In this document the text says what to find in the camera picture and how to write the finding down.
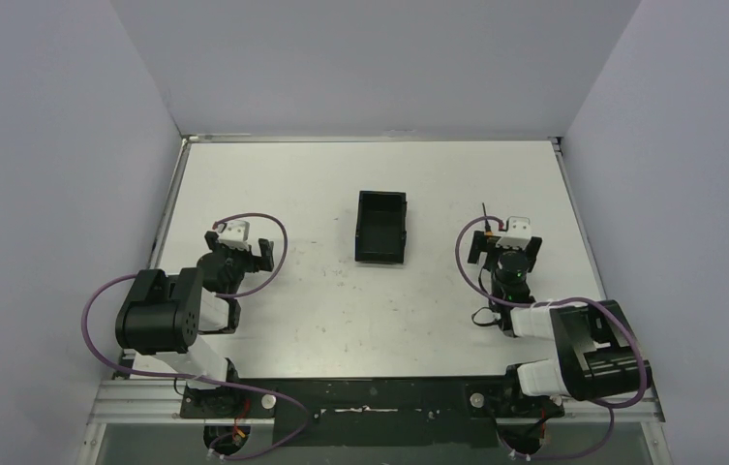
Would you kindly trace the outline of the orange black screwdriver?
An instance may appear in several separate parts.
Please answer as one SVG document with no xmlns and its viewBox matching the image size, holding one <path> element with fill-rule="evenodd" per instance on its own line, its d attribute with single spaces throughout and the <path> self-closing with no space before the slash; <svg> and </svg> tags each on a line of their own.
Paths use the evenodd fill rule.
<svg viewBox="0 0 729 465">
<path fill-rule="evenodd" d="M 483 217 L 484 217 L 484 233 L 486 236 L 492 236 L 493 230 L 492 230 L 492 227 L 490 224 L 490 219 L 489 219 L 489 215 L 487 212 L 486 203 L 483 202 L 481 204 L 481 206 L 482 206 L 482 213 L 483 213 Z"/>
</svg>

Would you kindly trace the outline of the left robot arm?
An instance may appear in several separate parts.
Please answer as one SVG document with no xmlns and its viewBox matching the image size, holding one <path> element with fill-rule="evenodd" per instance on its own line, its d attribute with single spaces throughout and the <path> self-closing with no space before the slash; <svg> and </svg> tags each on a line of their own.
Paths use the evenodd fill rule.
<svg viewBox="0 0 729 465">
<path fill-rule="evenodd" d="M 249 224 L 233 222 L 204 235 L 208 252 L 197 264 L 166 274 L 140 271 L 117 315 L 119 345 L 154 357 L 174 373 L 189 374 L 187 386 L 204 389 L 202 404 L 218 418 L 233 415 L 241 402 L 232 362 L 204 340 L 205 334 L 232 334 L 241 304 L 235 297 L 247 274 L 274 270 L 274 243 L 248 242 Z"/>
</svg>

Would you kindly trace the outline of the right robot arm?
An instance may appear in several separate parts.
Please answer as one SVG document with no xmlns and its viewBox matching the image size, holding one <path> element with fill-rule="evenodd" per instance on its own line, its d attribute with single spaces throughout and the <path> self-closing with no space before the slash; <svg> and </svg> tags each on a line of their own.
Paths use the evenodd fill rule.
<svg viewBox="0 0 729 465">
<path fill-rule="evenodd" d="M 490 277 L 477 288 L 489 296 L 493 326 L 508 337 L 546 340 L 556 348 L 552 358 L 513 368 L 516 378 L 499 388 L 501 406 L 520 416 L 538 396 L 610 402 L 614 395 L 645 393 L 653 384 L 651 364 L 617 301 L 555 305 L 535 299 L 528 278 L 541 246 L 541 238 L 528 233 L 476 231 L 471 238 L 467 261 Z"/>
</svg>

